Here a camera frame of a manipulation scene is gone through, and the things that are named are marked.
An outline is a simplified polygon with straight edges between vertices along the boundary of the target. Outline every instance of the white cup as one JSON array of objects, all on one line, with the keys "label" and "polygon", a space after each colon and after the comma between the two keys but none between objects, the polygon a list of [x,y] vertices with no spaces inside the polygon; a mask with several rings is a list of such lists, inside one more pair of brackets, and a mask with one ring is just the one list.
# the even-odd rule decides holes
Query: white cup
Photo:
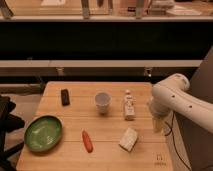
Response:
[{"label": "white cup", "polygon": [[95,103],[99,113],[101,114],[108,113],[110,100],[111,100],[110,95],[105,92],[96,94]]}]

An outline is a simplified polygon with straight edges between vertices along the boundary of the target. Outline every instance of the small bottle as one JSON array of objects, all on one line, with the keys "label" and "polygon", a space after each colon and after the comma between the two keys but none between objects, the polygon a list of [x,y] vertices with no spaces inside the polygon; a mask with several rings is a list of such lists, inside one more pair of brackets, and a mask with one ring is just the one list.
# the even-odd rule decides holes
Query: small bottle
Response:
[{"label": "small bottle", "polygon": [[133,97],[129,90],[125,91],[124,96],[124,119],[131,121],[135,118],[135,110],[133,106]]}]

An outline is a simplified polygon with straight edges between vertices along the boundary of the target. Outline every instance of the green plate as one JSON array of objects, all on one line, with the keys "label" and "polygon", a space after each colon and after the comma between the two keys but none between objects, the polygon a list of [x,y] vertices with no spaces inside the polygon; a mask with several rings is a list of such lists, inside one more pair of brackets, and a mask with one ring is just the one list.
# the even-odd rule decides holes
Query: green plate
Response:
[{"label": "green plate", "polygon": [[54,116],[42,116],[27,128],[24,141],[30,151],[44,152],[53,148],[61,139],[62,124]]}]

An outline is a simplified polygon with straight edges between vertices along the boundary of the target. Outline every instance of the red carrot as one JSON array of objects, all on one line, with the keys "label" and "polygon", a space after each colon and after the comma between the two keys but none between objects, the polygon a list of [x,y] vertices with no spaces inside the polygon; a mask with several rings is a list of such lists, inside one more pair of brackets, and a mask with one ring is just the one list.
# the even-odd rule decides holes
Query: red carrot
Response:
[{"label": "red carrot", "polygon": [[87,152],[91,153],[93,151],[92,141],[91,141],[88,133],[85,130],[82,131],[82,138],[83,138],[84,146],[85,146]]}]

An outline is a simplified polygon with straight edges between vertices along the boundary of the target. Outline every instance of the chair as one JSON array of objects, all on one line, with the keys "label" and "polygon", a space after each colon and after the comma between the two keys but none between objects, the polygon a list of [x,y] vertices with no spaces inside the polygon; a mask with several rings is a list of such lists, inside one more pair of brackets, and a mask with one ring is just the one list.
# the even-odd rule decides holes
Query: chair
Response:
[{"label": "chair", "polygon": [[24,142],[22,142],[4,151],[6,133],[23,128],[25,124],[20,117],[10,114],[15,107],[16,104],[11,102],[9,97],[0,96],[0,171],[16,171],[7,159],[24,146]]}]

